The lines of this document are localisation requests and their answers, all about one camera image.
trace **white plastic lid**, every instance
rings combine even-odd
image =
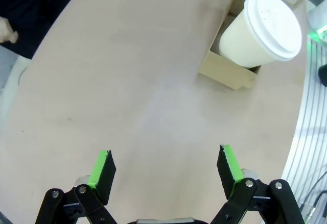
[[[244,17],[258,43],[274,59],[289,61],[300,52],[300,24],[282,0],[246,0]]]

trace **beige tabletop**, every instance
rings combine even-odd
[[[262,67],[252,90],[198,74],[226,1],[72,0],[23,75],[2,134],[0,211],[33,223],[48,189],[70,190],[108,149],[118,223],[210,222],[226,201],[220,143],[264,182],[280,178],[306,45],[296,60]],[[259,223],[249,216],[244,223]]]

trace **open brown box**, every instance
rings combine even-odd
[[[291,9],[295,9],[304,0],[283,1],[288,4]],[[232,23],[235,16],[243,10],[244,2],[245,0],[229,0],[223,21],[219,25],[216,37],[213,40],[199,70],[200,74],[216,80],[233,90],[238,90],[242,87],[252,88],[254,86],[255,77],[260,70],[260,66],[252,69],[246,69],[239,66],[231,60],[221,57],[218,53],[219,50],[215,49],[215,46],[218,46],[216,43],[219,41],[221,34]]]

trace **black round object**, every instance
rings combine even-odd
[[[327,87],[327,64],[319,68],[318,76],[321,83]]]

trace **human hand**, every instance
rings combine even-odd
[[[18,33],[12,30],[8,19],[0,17],[0,43],[10,41],[16,43],[18,39]]]

